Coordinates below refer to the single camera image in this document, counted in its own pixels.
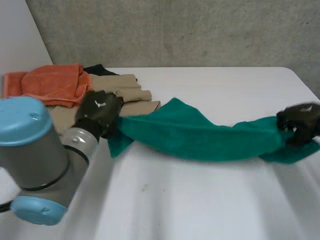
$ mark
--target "tan fabric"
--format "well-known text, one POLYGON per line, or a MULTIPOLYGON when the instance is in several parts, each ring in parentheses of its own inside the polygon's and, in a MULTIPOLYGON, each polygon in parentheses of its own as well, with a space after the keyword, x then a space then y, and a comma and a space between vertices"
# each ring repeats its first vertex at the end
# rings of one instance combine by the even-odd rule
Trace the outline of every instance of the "tan fabric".
POLYGON ((133 101, 123 105, 120 116, 139 116, 150 114, 160 108, 160 101, 133 101))
POLYGON ((93 90, 113 92, 117 97, 123 97, 123 102, 151 101, 151 92, 141 90, 137 83, 136 76, 124 74, 118 76, 97 76, 90 74, 93 90))
MULTIPOLYGON (((117 97, 123 97, 125 102, 121 112, 121 117, 139 116, 150 114, 160 108, 160 101, 151 101, 151 92, 141 90, 133 74, 117 76, 97 76, 90 74, 93 90, 113 92, 117 97)), ((75 115, 78 107, 68 108, 56 106, 49 111, 53 125, 59 135, 70 128, 75 122, 75 115)))

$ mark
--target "teal towel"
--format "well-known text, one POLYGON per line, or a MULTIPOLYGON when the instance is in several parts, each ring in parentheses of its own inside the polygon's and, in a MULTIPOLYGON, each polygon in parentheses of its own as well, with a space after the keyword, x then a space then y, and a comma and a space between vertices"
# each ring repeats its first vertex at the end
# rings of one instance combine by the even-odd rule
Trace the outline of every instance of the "teal towel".
POLYGON ((291 164, 320 149, 316 142, 301 147, 286 145, 293 132, 277 129, 275 116, 218 126, 196 108, 173 98, 149 115, 120 117, 117 132, 108 141, 113 158, 134 140, 177 158, 225 162, 259 156, 266 161, 291 164))

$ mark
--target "gray wall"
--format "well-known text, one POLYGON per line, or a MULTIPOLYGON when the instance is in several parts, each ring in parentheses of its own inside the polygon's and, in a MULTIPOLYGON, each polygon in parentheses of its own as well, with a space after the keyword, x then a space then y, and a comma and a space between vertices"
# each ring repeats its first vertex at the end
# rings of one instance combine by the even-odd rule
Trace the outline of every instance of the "gray wall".
POLYGON ((27 0, 27 4, 56 64, 280 66, 294 70, 320 97, 319 0, 27 0))

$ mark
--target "light blue cap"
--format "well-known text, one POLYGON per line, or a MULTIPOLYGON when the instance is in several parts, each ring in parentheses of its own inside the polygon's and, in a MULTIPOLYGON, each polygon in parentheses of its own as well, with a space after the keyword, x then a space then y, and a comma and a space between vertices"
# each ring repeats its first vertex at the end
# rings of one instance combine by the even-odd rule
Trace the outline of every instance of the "light blue cap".
POLYGON ((60 203, 35 196, 17 196, 10 209, 22 220, 47 226, 58 224, 68 210, 60 203))
POLYGON ((43 103, 33 97, 0 100, 0 146, 14 147, 44 136, 53 126, 43 103))

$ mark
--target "table surface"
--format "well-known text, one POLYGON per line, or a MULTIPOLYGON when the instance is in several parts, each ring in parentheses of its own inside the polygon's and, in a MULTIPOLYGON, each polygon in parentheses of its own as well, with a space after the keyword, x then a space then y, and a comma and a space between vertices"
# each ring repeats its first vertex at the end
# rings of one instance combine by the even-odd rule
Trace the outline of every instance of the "table surface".
MULTIPOLYGON (((282 67, 111 68, 135 74, 162 105, 176 97, 232 126, 318 98, 282 67)), ((177 159, 134 142, 116 160, 102 141, 61 223, 39 226, 0 214, 6 240, 318 239, 320 157, 296 164, 177 159)), ((0 170, 0 201, 17 186, 0 170)))

